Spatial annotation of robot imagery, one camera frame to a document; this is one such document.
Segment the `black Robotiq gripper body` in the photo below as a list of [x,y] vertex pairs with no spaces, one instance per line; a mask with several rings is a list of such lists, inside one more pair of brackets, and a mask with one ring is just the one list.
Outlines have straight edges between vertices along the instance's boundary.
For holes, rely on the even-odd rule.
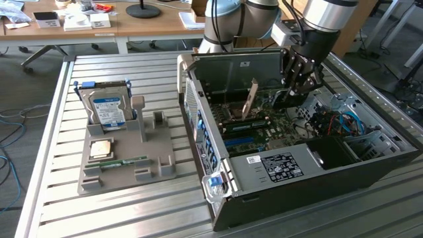
[[333,50],[341,32],[341,30],[335,32],[325,32],[317,29],[310,29],[305,31],[305,38],[302,38],[298,34],[293,34],[290,39],[295,45],[291,46],[291,51],[305,57],[309,62],[314,60],[313,66],[318,67]]

